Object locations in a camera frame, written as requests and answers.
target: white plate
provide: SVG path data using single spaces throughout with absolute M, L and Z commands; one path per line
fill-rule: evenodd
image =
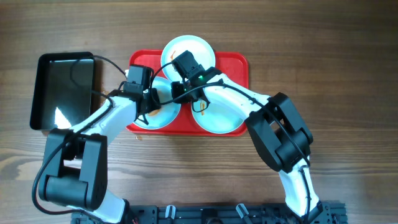
M 163 66 L 171 62 L 186 50 L 189 50 L 193 54 L 195 60 L 205 70 L 216 66 L 216 56 L 213 49 L 205 40 L 194 35 L 183 35 L 170 41 L 163 49 L 160 64 Z M 163 72 L 173 82 L 182 81 L 180 74 L 178 74 L 172 65 L 166 66 Z
M 156 77 L 153 83 L 153 88 L 157 89 L 157 94 L 159 95 L 160 102 L 166 102 L 172 100 L 171 92 L 171 81 L 162 77 Z M 166 127 L 169 125 L 180 112 L 181 105 L 176 103 L 169 103 L 167 105 L 162 105 L 160 110 L 153 111 L 146 114 L 146 118 L 149 122 L 148 125 L 144 124 L 142 121 L 136 120 L 134 122 L 140 128 L 155 130 L 159 128 Z
M 202 100 L 196 101 L 193 103 L 196 111 L 203 109 L 200 104 L 206 107 L 206 102 Z M 207 109 L 199 113 L 192 110 L 192 115 L 199 126 L 215 134 L 230 133 L 243 124 L 243 120 L 239 116 L 214 103 L 210 103 Z

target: black cable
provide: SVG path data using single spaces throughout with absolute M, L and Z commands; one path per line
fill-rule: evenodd
M 110 59 L 107 59 L 105 57 L 99 56 L 99 55 L 92 55 L 92 56 L 88 56 L 88 57 L 82 57 L 79 58 L 78 60 L 76 60 L 75 62 L 72 63 L 72 65 L 70 66 L 70 73 L 69 73 L 69 78 L 70 80 L 78 87 L 81 87 L 81 85 L 79 85 L 74 79 L 73 79 L 73 68 L 74 66 L 83 59 L 88 59 L 88 58 L 100 58 L 102 60 L 105 60 L 109 63 L 111 63 L 112 65 L 114 65 L 123 75 L 124 77 L 126 77 L 126 73 L 119 67 L 117 66 L 114 62 L 112 62 Z M 123 86 L 125 81 L 123 81 L 119 88 L 121 88 Z M 91 90 L 92 94 L 96 94 L 102 97 L 105 97 L 108 101 L 109 101 L 109 106 L 108 108 L 102 112 L 98 117 L 96 117 L 94 120 L 92 120 L 91 122 L 89 122 L 88 124 L 86 124 L 84 127 L 82 127 L 80 130 L 78 130 L 77 132 L 73 133 L 69 138 L 67 138 L 66 140 L 64 140 L 64 142 L 62 142 L 59 146 L 57 146 L 54 151 L 49 155 L 49 157 L 43 162 L 42 167 L 39 169 L 36 178 L 33 182 L 33 186 L 32 186 L 32 201 L 34 206 L 40 210 L 43 213 L 46 213 L 48 215 L 64 215 L 64 214 L 68 214 L 68 213 L 74 213 L 74 212 L 78 212 L 78 213 L 83 213 L 85 215 L 91 216 L 89 213 L 86 213 L 84 210 L 81 209 L 71 209 L 71 210 L 65 210 L 65 211 L 59 211 L 59 212 L 53 212 L 53 211 L 49 211 L 45 208 L 43 208 L 40 204 L 39 201 L 37 200 L 37 196 L 36 196 L 36 191 L 37 191 L 37 186 L 39 184 L 39 180 L 41 178 L 41 176 L 44 173 L 45 168 L 48 166 L 48 164 L 51 162 L 51 160 L 55 157 L 55 155 L 62 149 L 64 148 L 69 142 L 71 142 L 72 140 L 74 140 L 75 138 L 77 138 L 83 131 L 87 130 L 88 128 L 90 128 L 92 125 L 94 125 L 97 121 L 99 121 L 101 118 L 103 118 L 109 111 L 111 111 L 111 109 L 113 108 L 114 104 L 112 99 L 108 96 L 105 95 L 103 93 L 100 93 L 98 91 L 95 90 Z
M 184 94 L 182 94 L 182 95 L 180 95 L 180 96 L 178 96 L 178 97 L 176 97 L 176 98 L 174 98 L 172 100 L 169 100 L 169 101 L 166 101 L 166 102 L 163 102 L 163 103 L 159 102 L 159 104 L 160 105 L 166 105 L 166 104 L 169 104 L 169 103 L 174 103 L 177 100 L 184 98 L 185 96 L 187 96 L 188 94 L 190 94 L 193 91 L 200 90 L 201 88 L 206 88 L 206 87 L 209 87 L 209 86 L 221 86 L 221 85 L 222 85 L 222 82 L 220 82 L 220 81 L 213 82 L 213 83 L 207 83 L 207 84 L 204 84 L 203 86 L 198 86 L 198 87 L 195 87 L 195 88 L 193 88 L 191 90 L 188 90 Z
M 127 81 L 123 81 L 120 83 L 118 90 L 120 90 L 122 88 L 122 86 L 126 83 Z
M 164 64 L 164 65 L 161 66 L 161 68 L 158 69 L 158 70 L 154 73 L 154 75 L 151 76 L 151 78 L 150 78 L 150 85 L 149 85 L 150 97 L 152 98 L 152 101 L 153 101 L 153 102 L 156 102 L 157 104 L 160 104 L 160 103 L 159 103 L 158 101 L 156 101 L 155 98 L 154 98 L 154 95 L 153 95 L 153 93 L 152 93 L 152 84 L 154 83 L 154 80 L 155 80 L 155 77 L 157 76 L 157 74 L 158 74 L 160 71 L 162 71 L 163 68 L 165 68 L 166 66 L 171 65 L 171 64 L 172 64 L 171 62 Z
M 203 109 L 201 109 L 200 111 L 196 111 L 196 110 L 195 110 L 195 107 L 193 106 L 193 103 L 191 103 L 191 109 L 192 109 L 192 111 L 193 111 L 193 112 L 196 112 L 196 113 L 200 113 L 200 112 L 202 112 L 202 111 L 205 111 L 205 110 L 209 107 L 210 103 L 208 103 L 207 101 L 204 101 L 204 102 L 206 102 L 206 108 L 203 108 Z
M 145 125 L 148 125 L 149 122 L 148 122 L 148 120 L 147 120 L 145 114 L 143 114 L 142 117 L 143 117 L 144 119 L 139 119 L 139 118 L 137 118 L 137 120 L 141 121 L 141 122 L 144 123 Z
M 308 186 L 307 178 L 305 177 L 304 168 L 308 168 L 307 165 L 301 166 L 299 172 L 301 173 L 304 184 L 305 190 L 307 191 L 307 211 L 304 214 L 304 224 L 308 224 L 308 217 L 310 216 L 310 207 L 311 207 L 311 196 L 310 196 L 310 186 Z

